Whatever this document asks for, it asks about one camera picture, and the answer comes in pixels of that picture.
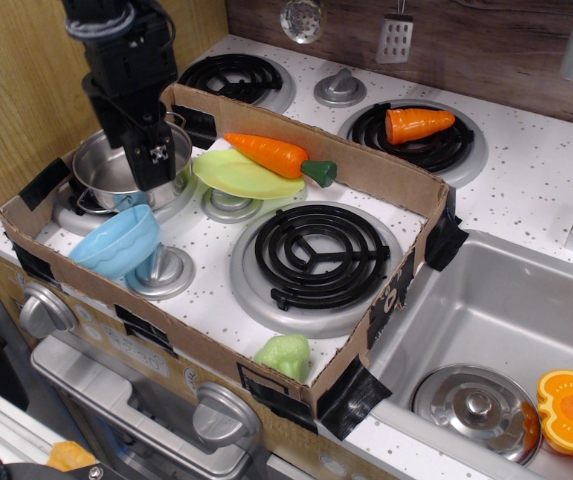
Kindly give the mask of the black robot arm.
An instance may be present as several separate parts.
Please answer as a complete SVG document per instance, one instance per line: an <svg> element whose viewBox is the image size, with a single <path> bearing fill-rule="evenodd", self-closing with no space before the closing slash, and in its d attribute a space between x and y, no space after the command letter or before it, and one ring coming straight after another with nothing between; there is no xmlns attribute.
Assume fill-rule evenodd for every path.
<svg viewBox="0 0 573 480"><path fill-rule="evenodd" d="M174 141L161 94L178 80L176 28L156 1L65 1L65 28L84 45L82 87L140 190L175 178Z"/></svg>

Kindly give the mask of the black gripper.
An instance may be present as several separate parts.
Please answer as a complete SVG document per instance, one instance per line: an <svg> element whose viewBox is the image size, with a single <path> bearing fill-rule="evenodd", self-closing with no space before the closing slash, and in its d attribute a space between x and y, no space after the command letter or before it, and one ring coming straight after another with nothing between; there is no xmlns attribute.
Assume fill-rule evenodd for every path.
<svg viewBox="0 0 573 480"><path fill-rule="evenodd" d="M84 88L112 147L124 144L139 190L175 177L172 130L161 107L177 80L175 26L159 4L87 4L80 39L90 74Z"/></svg>

